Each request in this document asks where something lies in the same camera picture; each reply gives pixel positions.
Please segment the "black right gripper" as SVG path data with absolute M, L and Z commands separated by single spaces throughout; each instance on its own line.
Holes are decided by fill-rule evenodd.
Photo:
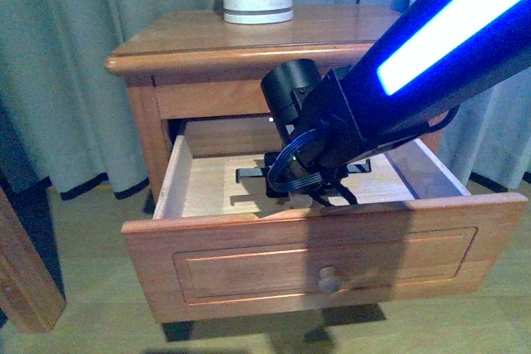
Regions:
M 280 152 L 264 155 L 261 167 L 241 167 L 236 170 L 236 183 L 252 178 L 263 178 L 265 193 L 269 198 L 284 198 L 291 192 L 307 194 L 322 206 L 334 206 L 329 198 L 341 196 L 349 205 L 357 204 L 357 197 L 343 184 L 353 174 L 372 171 L 369 159 L 318 172 L 305 168 L 297 158 L 281 157 Z

